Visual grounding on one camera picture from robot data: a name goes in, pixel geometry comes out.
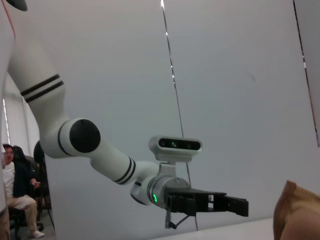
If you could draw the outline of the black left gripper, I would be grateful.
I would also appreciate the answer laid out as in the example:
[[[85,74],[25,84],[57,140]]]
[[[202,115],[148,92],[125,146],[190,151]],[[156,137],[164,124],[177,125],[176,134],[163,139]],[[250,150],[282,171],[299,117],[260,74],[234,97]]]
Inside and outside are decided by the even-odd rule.
[[[211,200],[210,196],[219,199]],[[167,187],[164,190],[164,209],[192,217],[197,213],[210,212],[230,212],[242,217],[249,216],[249,202],[245,198],[190,187]]]

